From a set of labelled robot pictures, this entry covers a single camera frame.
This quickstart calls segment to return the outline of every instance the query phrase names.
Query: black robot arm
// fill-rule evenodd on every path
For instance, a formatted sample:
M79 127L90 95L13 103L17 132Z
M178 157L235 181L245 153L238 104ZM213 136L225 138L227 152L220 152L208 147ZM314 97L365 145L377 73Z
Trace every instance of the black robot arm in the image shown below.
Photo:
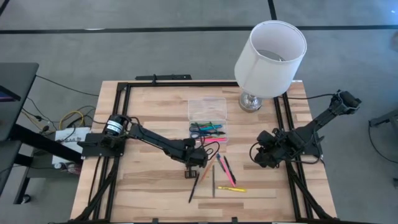
M184 163L188 167L205 167L207 164L208 154L202 146L195 148L195 140L192 138L169 140L136 123L132 123L128 137L158 147L167 156L175 161Z
M293 131L275 128L272 130L274 136L267 131L261 132L257 137L260 147L254 162L261 167L275 168L281 161L290 161L303 151L317 151L319 140L316 132L339 115L355 113L360 103L361 100L351 93L338 90L332 96L329 108L306 126Z
M103 135L100 144L108 149L116 149L120 144L124 144L124 140L132 138L163 150L167 156L184 163L187 167L205 167L207 164L208 154L203 146L195 148L194 139L167 139L142 127L138 119L137 123L133 123L127 116L111 115L103 130Z

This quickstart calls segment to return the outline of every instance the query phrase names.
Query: yellow highlighter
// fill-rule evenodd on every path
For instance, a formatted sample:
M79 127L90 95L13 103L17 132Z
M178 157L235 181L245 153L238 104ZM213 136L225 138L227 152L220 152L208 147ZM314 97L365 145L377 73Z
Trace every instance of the yellow highlighter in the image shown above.
M217 187L217 189L232 190L232 191L236 191L236 192L246 192L246 189L240 189L240 188L237 188L237 187Z

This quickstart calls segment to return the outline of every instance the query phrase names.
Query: pink marker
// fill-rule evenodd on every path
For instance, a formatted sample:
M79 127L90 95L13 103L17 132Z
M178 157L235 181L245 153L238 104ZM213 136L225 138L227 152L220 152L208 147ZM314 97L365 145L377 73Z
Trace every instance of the pink marker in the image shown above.
M231 177L231 174L229 173L229 169L228 169L228 167L227 167L226 164L225 164L224 159L223 159L223 158L220 158L220 161L221 161L221 164L222 164L223 167L224 167L224 170L225 170L225 172L226 172L226 175L227 175L229 181L231 182L232 186L233 186L233 187L236 187L236 186L235 186L235 183L234 183L234 181L233 181L233 179L232 179L232 177Z
M205 142L225 141L226 138L205 139Z

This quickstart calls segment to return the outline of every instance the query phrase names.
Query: gray carpet floor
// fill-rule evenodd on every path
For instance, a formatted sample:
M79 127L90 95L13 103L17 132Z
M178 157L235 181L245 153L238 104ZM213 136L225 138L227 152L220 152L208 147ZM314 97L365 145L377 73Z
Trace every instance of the gray carpet floor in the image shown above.
M393 0L274 0L278 19L296 26L398 24ZM0 29L93 29L167 26L251 26L271 19L266 0L10 0ZM372 148L368 120L398 109L398 52L395 30L303 31L308 51L295 79L307 95L348 90L363 101L352 116L325 126L322 147L338 216L343 220L396 223L398 165ZM196 80L234 79L233 68L247 31L125 34L0 35L0 62L37 62L38 75L91 93L103 80L133 80L138 75L191 74ZM29 95L53 120L96 98L37 79ZM313 116L328 98L310 101ZM30 102L25 108L35 112ZM35 129L20 116L20 124ZM389 125L372 129L375 145L398 161L398 140ZM24 147L23 153L31 149ZM24 172L12 170L0 198L0 223L68 220L77 178L34 179L33 201L12 205Z

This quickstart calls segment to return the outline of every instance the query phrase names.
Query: wooden tabletop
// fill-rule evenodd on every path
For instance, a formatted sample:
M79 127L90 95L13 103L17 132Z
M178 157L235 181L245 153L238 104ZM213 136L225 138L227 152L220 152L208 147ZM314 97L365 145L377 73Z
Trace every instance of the wooden tabletop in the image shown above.
M95 120L106 122L112 113L117 81L103 82ZM262 168L249 158L249 148L257 135L278 127L273 100L264 100L255 113L246 113L238 105L239 87L141 87L133 88L127 115L137 116L145 128L170 139L188 137L188 100L204 97L226 98L229 141L220 154L226 156L237 179L237 187L246 193L217 190L212 197L211 171L196 188L188 203L194 179L185 179L185 166L171 160L160 149L138 140L128 140L121 159L113 204L112 222L240 222L295 221L284 162L278 169ZM291 97L306 97L302 82L293 82ZM312 120L307 100L290 100L295 127ZM286 116L282 114L285 127ZM94 124L93 132L103 125ZM303 156L303 160L314 160ZM84 161L71 218L87 206L97 158ZM303 165L309 191L331 216L336 216L325 168L322 163ZM95 183L98 186L99 173ZM217 186L229 186L226 174L215 163ZM305 216L299 189L300 208ZM101 204L104 217L106 196Z

